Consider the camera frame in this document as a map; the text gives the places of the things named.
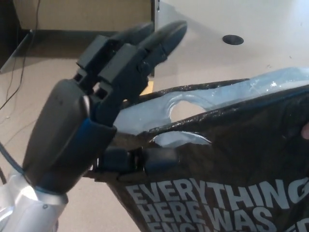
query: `beige wall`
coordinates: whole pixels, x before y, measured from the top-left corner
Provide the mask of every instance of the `beige wall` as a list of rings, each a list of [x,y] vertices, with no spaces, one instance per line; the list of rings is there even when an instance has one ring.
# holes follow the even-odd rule
[[[35,28],[38,0],[14,0],[24,29]],[[151,0],[41,0],[39,29],[122,30],[151,21]]]

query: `black cable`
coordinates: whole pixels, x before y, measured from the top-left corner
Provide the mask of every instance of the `black cable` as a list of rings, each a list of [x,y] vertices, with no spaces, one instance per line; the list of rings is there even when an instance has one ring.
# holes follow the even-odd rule
[[[29,50],[31,49],[33,43],[34,43],[34,38],[36,35],[36,31],[38,29],[38,24],[39,24],[39,8],[40,8],[40,4],[41,4],[41,0],[38,1],[38,5],[37,5],[37,10],[36,10],[36,22],[35,22],[35,29],[33,32],[33,36],[31,38],[31,42],[25,52],[24,55],[24,59],[23,59],[23,66],[22,66],[22,70],[21,70],[21,74],[20,74],[20,81],[19,81],[19,85],[17,87],[17,89],[15,90],[15,92],[5,101],[5,103],[0,107],[0,110],[2,110],[4,108],[4,106],[14,97],[14,95],[20,90],[22,82],[23,82],[23,77],[24,77],[24,70],[25,70],[25,64],[26,64],[26,58],[27,58],[27,54],[29,52]]]
[[[23,59],[23,66],[22,66],[22,71],[21,71],[21,74],[20,74],[20,81],[19,81],[19,85],[17,87],[17,89],[14,91],[14,93],[8,98],[6,99],[5,103],[0,107],[0,110],[4,108],[4,106],[14,97],[14,95],[20,90],[21,88],[21,85],[22,85],[22,82],[23,82],[23,76],[24,76],[24,70],[25,70],[25,64],[26,64],[26,58],[27,58],[27,54],[29,52],[29,50],[31,49],[33,43],[34,43],[34,38],[35,38],[35,35],[36,35],[36,31],[38,29],[38,24],[39,24],[39,8],[40,8],[40,4],[41,4],[41,0],[38,1],[38,4],[37,4],[37,10],[36,10],[36,22],[35,22],[35,29],[34,29],[34,32],[33,32],[33,35],[32,35],[32,38],[31,38],[31,42],[25,52],[25,55],[24,55],[24,59]],[[13,65],[13,71],[12,71],[12,78],[11,78],[11,82],[10,82],[10,86],[9,88],[11,87],[11,84],[12,84],[12,81],[13,81],[13,72],[14,72],[14,68],[15,68],[15,62],[16,60],[14,61],[14,65]],[[23,168],[13,159],[13,157],[10,155],[10,153],[5,149],[4,145],[0,142],[0,152],[2,153],[2,155],[4,156],[4,158],[8,161],[8,163],[14,168],[16,169],[16,171],[18,171],[19,173],[23,174],[24,173],[24,170]],[[0,168],[0,179],[2,180],[3,184],[6,183],[6,178],[3,174],[3,171],[2,169]]]

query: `robotic hand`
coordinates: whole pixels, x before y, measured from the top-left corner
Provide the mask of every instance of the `robotic hand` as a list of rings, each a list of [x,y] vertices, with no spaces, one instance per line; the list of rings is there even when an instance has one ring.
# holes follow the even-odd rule
[[[106,153],[123,101],[138,98],[148,75],[177,47],[186,29],[186,22],[178,21],[153,33],[148,23],[111,38],[98,36],[90,44],[77,62],[75,77],[53,88],[30,136],[22,168],[0,189],[0,231],[54,228],[68,202],[66,193]],[[114,168],[118,173],[134,172],[130,167],[119,170],[111,159],[115,152],[124,160],[136,158],[116,149],[106,153],[109,158],[99,166],[110,173]],[[146,164],[150,172],[152,164]]]

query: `shopping bag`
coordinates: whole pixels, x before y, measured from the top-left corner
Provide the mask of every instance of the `shopping bag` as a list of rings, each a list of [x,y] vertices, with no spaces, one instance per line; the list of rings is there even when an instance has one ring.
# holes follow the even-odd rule
[[[172,122],[180,101],[205,112]],[[307,122],[307,68],[141,96],[124,103],[113,146],[173,148],[179,164],[108,185],[142,232],[306,232]]]

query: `cable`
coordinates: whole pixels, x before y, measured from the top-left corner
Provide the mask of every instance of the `cable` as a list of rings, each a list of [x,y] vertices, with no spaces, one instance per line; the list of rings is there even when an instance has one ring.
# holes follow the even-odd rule
[[[35,35],[36,35],[36,32],[37,32],[37,29],[38,29],[38,24],[39,24],[39,8],[40,8],[40,4],[41,4],[41,0],[38,1],[38,4],[37,4],[37,10],[36,10],[36,22],[35,22],[35,29],[34,29],[34,32],[33,32],[33,36],[31,38],[31,42],[25,52],[25,55],[24,55],[24,59],[23,59],[23,65],[22,65],[22,71],[21,71],[21,74],[20,74],[20,81],[19,81],[19,85],[17,87],[17,89],[14,91],[14,93],[6,99],[5,103],[0,107],[0,110],[4,108],[4,106],[14,97],[14,95],[20,90],[21,86],[22,86],[22,82],[23,82],[23,76],[24,76],[24,70],[25,70],[25,64],[26,64],[26,58],[27,58],[27,54],[29,52],[29,50],[31,49],[33,43],[34,43],[34,38],[35,38]],[[7,96],[8,96],[8,92],[9,92],[9,89],[11,87],[11,84],[12,84],[12,81],[13,81],[13,73],[14,73],[14,68],[15,68],[15,62],[16,62],[16,59],[14,61],[14,65],[13,65],[13,70],[12,70],[12,77],[11,77],[11,82],[10,82],[10,85],[9,85],[9,88],[7,90]],[[4,156],[4,158],[8,161],[8,163],[14,168],[16,169],[16,171],[18,171],[19,173],[23,174],[24,173],[24,170],[23,168],[13,159],[13,157],[10,155],[10,153],[5,149],[4,145],[0,142],[0,152],[2,153],[2,155]],[[3,184],[6,184],[6,178],[3,174],[3,171],[2,169],[0,168],[0,179],[1,181],[3,182]]]
[[[27,58],[27,54],[29,52],[29,50],[31,49],[33,43],[34,43],[34,38],[36,35],[36,31],[38,29],[38,24],[39,24],[39,8],[40,8],[40,4],[41,4],[41,0],[38,1],[38,5],[37,5],[37,10],[36,10],[36,22],[35,22],[35,29],[33,32],[33,36],[31,38],[31,42],[25,52],[24,55],[24,59],[23,59],[23,65],[22,65],[22,70],[21,70],[21,74],[20,74],[20,81],[19,81],[19,85],[17,87],[17,89],[15,90],[15,92],[5,101],[5,103],[0,107],[0,110],[2,110],[5,105],[14,97],[14,95],[20,90],[22,82],[23,82],[23,77],[24,77],[24,70],[25,70],[25,64],[26,64],[26,58]]]

